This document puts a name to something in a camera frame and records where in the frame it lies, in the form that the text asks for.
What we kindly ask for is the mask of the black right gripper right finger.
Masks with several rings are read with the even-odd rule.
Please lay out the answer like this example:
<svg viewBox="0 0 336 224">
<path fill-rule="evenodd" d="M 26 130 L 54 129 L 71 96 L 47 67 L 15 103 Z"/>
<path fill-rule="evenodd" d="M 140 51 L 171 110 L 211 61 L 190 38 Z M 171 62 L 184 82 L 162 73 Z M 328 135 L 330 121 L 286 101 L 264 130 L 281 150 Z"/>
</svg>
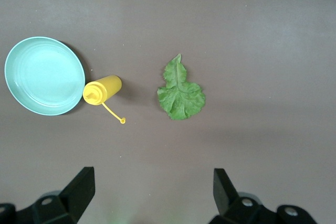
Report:
<svg viewBox="0 0 336 224">
<path fill-rule="evenodd" d="M 237 192 L 222 168 L 214 169 L 213 196 L 218 215 L 210 223 L 316 223 L 304 209 L 280 205 L 275 212 L 249 193 Z"/>
</svg>

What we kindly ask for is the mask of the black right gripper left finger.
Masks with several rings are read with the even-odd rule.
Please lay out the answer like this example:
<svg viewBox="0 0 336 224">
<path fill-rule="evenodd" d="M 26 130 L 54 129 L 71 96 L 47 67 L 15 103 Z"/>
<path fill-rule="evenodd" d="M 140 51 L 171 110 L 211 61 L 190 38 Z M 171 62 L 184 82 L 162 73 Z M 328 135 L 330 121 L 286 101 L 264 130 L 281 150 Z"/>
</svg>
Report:
<svg viewBox="0 0 336 224">
<path fill-rule="evenodd" d="M 95 195 L 93 167 L 84 167 L 59 193 L 40 197 L 20 211 L 1 204 L 1 223 L 78 223 Z"/>
</svg>

